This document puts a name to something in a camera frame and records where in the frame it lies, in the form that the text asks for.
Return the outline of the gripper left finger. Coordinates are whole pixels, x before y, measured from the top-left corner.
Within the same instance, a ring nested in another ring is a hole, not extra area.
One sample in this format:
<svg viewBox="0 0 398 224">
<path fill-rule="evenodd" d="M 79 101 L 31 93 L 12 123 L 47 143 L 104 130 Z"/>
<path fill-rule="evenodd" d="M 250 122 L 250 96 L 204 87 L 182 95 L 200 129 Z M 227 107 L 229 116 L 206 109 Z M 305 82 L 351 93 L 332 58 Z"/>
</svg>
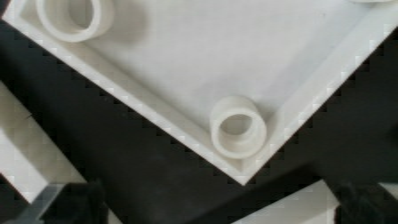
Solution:
<svg viewBox="0 0 398 224">
<path fill-rule="evenodd" d="M 49 184 L 12 219 L 12 224 L 108 224 L 101 184 Z"/>
</svg>

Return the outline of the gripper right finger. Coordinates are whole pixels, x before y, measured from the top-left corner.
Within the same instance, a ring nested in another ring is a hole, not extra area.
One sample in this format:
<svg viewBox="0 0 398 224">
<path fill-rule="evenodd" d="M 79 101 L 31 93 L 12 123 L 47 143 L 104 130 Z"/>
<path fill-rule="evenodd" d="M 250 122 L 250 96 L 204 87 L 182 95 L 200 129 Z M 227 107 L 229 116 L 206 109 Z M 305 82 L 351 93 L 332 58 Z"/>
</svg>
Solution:
<svg viewBox="0 0 398 224">
<path fill-rule="evenodd" d="M 381 183 L 328 183 L 337 199 L 333 224 L 398 224 L 398 198 Z"/>
</svg>

